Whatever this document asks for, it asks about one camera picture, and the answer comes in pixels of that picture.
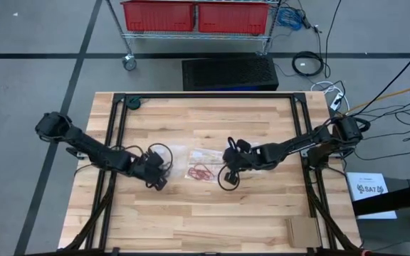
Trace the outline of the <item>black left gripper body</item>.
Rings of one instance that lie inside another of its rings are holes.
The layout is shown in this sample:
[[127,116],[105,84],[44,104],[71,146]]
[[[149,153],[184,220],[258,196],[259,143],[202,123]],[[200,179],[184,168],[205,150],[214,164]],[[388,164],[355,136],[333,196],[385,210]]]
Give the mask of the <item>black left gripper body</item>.
[[157,152],[147,151],[135,165],[135,177],[144,181],[147,188],[161,191],[167,184],[163,163],[164,160]]

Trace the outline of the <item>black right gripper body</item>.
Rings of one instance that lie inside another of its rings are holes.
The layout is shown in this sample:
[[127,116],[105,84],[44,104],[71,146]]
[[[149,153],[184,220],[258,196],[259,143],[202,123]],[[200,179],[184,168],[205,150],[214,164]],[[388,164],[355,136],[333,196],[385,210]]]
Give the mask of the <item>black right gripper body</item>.
[[229,170],[224,176],[224,181],[232,185],[239,185],[241,171],[261,169],[261,163],[251,145],[242,139],[237,142],[233,139],[228,140],[228,148],[224,151],[223,160]]

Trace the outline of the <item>red rubber band bunch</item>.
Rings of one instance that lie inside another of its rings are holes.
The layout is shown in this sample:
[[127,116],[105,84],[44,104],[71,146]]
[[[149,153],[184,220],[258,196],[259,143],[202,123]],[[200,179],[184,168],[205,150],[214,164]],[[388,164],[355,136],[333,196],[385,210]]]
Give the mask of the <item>red rubber band bunch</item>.
[[198,181],[212,181],[215,178],[215,175],[212,171],[203,164],[197,164],[193,167],[190,167],[187,171],[189,177],[198,180]]

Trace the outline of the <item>green tape roll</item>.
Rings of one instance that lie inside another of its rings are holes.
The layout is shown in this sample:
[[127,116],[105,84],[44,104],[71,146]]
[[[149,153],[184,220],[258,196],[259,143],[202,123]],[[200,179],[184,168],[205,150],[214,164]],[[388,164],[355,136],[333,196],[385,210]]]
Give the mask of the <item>green tape roll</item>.
[[140,97],[128,97],[126,99],[125,105],[130,110],[138,110],[142,103]]

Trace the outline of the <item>black perforated computer case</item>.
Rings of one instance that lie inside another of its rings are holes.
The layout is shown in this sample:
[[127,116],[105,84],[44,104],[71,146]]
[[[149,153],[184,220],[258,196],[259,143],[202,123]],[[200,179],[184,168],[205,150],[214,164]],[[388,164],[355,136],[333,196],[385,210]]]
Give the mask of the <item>black perforated computer case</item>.
[[271,57],[209,58],[182,61],[185,91],[276,91]]

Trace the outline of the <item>brown cardboard box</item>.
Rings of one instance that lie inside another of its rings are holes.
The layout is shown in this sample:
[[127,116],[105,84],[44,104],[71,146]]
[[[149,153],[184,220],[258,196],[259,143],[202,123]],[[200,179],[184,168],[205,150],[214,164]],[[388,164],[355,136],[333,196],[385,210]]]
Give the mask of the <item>brown cardboard box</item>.
[[294,248],[320,247],[322,245],[316,218],[294,217],[286,220],[288,242]]

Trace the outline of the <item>white power strip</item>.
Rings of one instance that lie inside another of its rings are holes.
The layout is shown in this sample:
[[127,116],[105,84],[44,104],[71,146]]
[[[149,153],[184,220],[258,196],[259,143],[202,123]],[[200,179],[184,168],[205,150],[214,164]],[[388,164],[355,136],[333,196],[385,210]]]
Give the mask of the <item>white power strip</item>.
[[337,93],[334,100],[330,104],[330,108],[334,111],[337,111],[341,107],[343,97],[344,97],[343,92]]

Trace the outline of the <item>white paper sign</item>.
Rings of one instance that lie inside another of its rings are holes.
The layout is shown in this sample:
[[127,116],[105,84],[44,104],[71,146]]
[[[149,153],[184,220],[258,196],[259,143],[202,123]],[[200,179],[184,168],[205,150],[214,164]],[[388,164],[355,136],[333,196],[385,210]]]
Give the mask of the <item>white paper sign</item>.
[[[347,185],[352,201],[359,201],[365,198],[378,196],[388,192],[388,188],[384,177],[381,173],[358,173],[348,172]],[[395,220],[397,219],[396,212],[385,211],[381,213],[372,213],[366,215],[358,215],[359,220]]]

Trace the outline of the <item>red plastic bin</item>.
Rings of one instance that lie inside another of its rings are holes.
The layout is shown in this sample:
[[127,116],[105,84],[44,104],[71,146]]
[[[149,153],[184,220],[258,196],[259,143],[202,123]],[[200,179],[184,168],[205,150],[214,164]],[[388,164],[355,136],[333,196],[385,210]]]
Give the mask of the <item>red plastic bin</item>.
[[200,3],[199,31],[203,33],[264,34],[268,4]]
[[121,3],[128,31],[192,31],[194,4],[133,0]]

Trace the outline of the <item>black beam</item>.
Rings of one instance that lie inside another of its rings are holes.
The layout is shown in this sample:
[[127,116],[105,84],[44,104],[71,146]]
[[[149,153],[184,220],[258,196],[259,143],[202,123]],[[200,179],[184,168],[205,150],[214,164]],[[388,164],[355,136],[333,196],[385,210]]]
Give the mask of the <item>black beam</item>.
[[354,201],[352,206],[355,215],[410,208],[410,187]]

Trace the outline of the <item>grey side table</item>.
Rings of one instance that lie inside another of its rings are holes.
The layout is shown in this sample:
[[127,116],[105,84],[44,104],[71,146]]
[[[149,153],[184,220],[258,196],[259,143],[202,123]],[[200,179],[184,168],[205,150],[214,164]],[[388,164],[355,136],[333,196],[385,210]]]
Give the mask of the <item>grey side table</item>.
[[[384,178],[388,192],[398,191],[410,187],[410,180]],[[410,242],[410,208],[395,210],[395,220],[359,220],[357,225],[363,241],[370,240],[386,242],[387,248]]]

